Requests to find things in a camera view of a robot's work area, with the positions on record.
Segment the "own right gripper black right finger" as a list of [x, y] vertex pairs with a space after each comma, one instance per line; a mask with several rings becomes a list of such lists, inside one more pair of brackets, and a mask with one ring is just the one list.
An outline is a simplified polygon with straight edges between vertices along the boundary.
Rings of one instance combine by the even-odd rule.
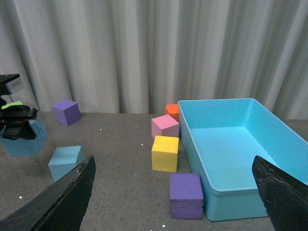
[[308, 229], [308, 186], [255, 156], [252, 172], [259, 196], [276, 231]]

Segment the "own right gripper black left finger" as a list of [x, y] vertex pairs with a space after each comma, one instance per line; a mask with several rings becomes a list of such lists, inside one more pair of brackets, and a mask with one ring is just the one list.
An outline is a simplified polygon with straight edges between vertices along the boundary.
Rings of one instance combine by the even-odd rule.
[[0, 222], [2, 231], [78, 231], [96, 172], [91, 155], [32, 201]]

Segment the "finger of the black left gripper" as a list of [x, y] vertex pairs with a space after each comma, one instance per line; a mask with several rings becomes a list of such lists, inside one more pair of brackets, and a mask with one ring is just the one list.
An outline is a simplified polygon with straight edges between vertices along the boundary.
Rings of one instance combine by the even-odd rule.
[[1, 123], [4, 130], [2, 137], [9, 140], [25, 139], [34, 140], [36, 134], [28, 120], [4, 121]]

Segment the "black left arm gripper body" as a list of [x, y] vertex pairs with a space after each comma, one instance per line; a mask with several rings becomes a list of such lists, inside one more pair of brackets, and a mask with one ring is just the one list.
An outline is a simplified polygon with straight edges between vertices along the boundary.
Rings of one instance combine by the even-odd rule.
[[[7, 104], [2, 98], [3, 95], [10, 95], [5, 86], [6, 83], [20, 77], [19, 74], [6, 74], [0, 76], [0, 108]], [[38, 110], [26, 105], [10, 106], [6, 109], [0, 109], [0, 120], [16, 121], [16, 120], [33, 120], [37, 117]]]

